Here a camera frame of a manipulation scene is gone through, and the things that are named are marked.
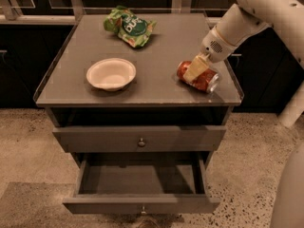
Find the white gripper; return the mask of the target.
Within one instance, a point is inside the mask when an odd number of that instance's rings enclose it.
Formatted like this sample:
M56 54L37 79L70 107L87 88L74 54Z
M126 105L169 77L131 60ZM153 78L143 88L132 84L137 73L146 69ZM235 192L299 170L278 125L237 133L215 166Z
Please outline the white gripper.
M197 79L204 71L209 68L209 63L217 63L225 60L235 50L236 46L230 44L217 30L213 27L202 39L199 55L192 61L186 61L186 70L183 79L191 83Z

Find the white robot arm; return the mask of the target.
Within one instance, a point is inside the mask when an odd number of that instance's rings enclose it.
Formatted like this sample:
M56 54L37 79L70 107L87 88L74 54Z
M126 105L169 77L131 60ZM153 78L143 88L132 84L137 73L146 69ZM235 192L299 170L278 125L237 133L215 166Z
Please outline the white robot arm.
M183 79L197 80L210 65L268 27L304 67L304 6L297 0L237 0L203 38ZM270 228L304 228L304 142L292 151L282 171Z

